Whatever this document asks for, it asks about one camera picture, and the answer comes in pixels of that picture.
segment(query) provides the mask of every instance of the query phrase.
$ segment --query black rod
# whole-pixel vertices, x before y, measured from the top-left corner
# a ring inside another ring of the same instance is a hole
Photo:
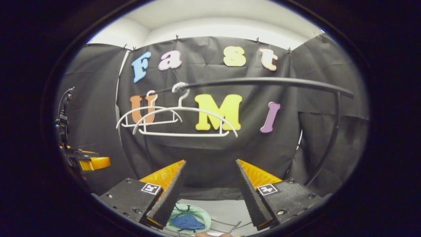
[[[316,178],[316,176],[320,173],[320,170],[322,169],[323,165],[325,164],[328,155],[332,152],[333,144],[335,143],[336,137],[338,136],[340,122],[341,122],[341,92],[337,92],[335,93],[335,122],[333,123],[333,129],[332,129],[332,133],[330,134],[328,146],[326,147],[325,153],[323,154],[322,159],[317,165],[316,170],[309,177],[309,179],[304,183],[304,186],[308,186]]]
[[[200,88],[200,87],[208,87],[208,86],[227,86],[227,85],[282,85],[282,86],[296,86],[296,87],[304,87],[310,89],[318,89],[327,92],[341,92],[342,95],[354,98],[354,95],[351,91],[344,89],[339,86],[335,86],[328,83],[318,82],[318,81],[311,81],[311,80],[304,80],[304,79],[296,79],[296,78],[279,78],[279,77],[249,77],[249,78],[231,78],[231,79],[223,79],[218,81],[209,81],[209,82],[202,82],[202,83],[192,83],[187,84],[185,88]],[[166,88],[157,90],[151,94],[159,94],[163,92],[171,91],[172,88]]]

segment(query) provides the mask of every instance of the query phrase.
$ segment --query white hanger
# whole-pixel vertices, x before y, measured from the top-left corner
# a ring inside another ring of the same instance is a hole
[[[146,94],[146,96],[149,96],[150,93],[153,93],[155,91],[148,91],[148,93]],[[151,105],[155,104],[155,101],[157,100],[158,95],[155,96],[155,98],[152,99],[151,101]],[[118,128],[118,125],[121,123],[121,121],[125,118],[126,119],[126,124],[121,124],[121,126],[123,127],[134,127],[136,126],[135,124],[128,124],[128,120],[127,120],[127,116],[129,114],[131,114],[134,111],[138,111],[138,110],[144,110],[144,109],[148,109],[148,108],[158,108],[158,109],[164,109],[166,107],[162,107],[162,106],[144,106],[144,107],[140,107],[140,108],[136,108],[134,110],[130,110],[129,112],[125,113],[120,120],[117,122],[117,126],[115,128]],[[152,123],[145,123],[144,125],[153,125],[153,124],[169,124],[169,123],[175,123],[180,119],[180,122],[183,122],[183,120],[181,119],[181,117],[179,116],[178,113],[174,112],[173,110],[170,110],[171,112],[173,112],[173,120],[171,121],[162,121],[162,122],[152,122]]]
[[[184,82],[179,82],[177,84],[175,84],[173,86],[173,90],[172,92],[175,93],[177,92],[181,87],[186,86],[187,84]],[[186,110],[186,111],[196,111],[196,112],[203,112],[203,113],[207,113],[210,115],[213,115],[217,118],[220,119],[220,124],[219,124],[219,133],[216,134],[192,134],[192,133],[165,133],[165,132],[147,132],[146,131],[146,125],[143,124],[143,130],[139,129],[139,132],[141,134],[144,135],[156,135],[156,136],[168,136],[168,137],[225,137],[229,134],[229,131],[226,131],[225,133],[222,133],[222,122],[225,122],[234,132],[235,137],[238,137],[237,132],[235,131],[234,127],[223,117],[219,116],[216,113],[212,113],[210,111],[207,110],[203,110],[203,109],[198,109],[198,108],[192,108],[192,107],[183,107],[181,105],[181,102],[184,100],[184,98],[186,98],[190,93],[190,89],[186,90],[186,93],[184,95],[182,95],[179,98],[179,105],[177,107],[170,107],[170,108],[164,108],[164,109],[160,109],[160,110],[155,110],[153,112],[147,113],[145,116],[142,117],[142,119],[140,119],[137,123],[136,126],[133,129],[133,135],[136,134],[136,130],[139,127],[139,124],[148,116],[152,115],[152,114],[156,114],[156,113],[162,113],[165,111],[173,111],[173,110]]]

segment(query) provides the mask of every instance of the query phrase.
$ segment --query yellow letter m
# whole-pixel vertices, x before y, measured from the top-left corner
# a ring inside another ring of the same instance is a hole
[[[199,109],[216,113],[225,118],[235,130],[241,128],[238,123],[238,109],[242,97],[237,94],[229,94],[225,97],[222,105],[218,108],[210,94],[200,94],[195,97],[195,101],[199,104]],[[209,130],[211,126],[208,124],[208,118],[214,129],[218,129],[221,120],[213,115],[199,112],[199,123],[196,124],[197,130]],[[226,123],[222,125],[223,130],[232,130]]]

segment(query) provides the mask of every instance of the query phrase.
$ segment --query blue cloth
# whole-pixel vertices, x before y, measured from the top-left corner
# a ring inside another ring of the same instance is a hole
[[[204,229],[205,224],[200,223],[192,215],[184,215],[171,220],[171,223],[180,229]]]

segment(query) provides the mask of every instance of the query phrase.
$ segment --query hanging rod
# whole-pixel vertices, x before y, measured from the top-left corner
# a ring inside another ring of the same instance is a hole
[[[341,95],[354,98],[354,94],[342,87],[335,86],[332,84],[318,82],[318,81],[311,81],[311,80],[304,80],[304,79],[296,79],[296,78],[280,78],[280,77],[248,77],[248,78],[231,78],[231,79],[222,79],[217,81],[209,81],[209,82],[202,82],[202,83],[191,83],[185,86],[185,89],[189,88],[200,88],[200,87],[209,87],[209,86],[228,86],[228,85],[282,85],[282,86],[296,86],[296,87],[304,87],[310,89],[317,89],[327,92],[337,93],[340,92]],[[159,94],[163,92],[170,92],[172,87],[157,90],[150,94]]]

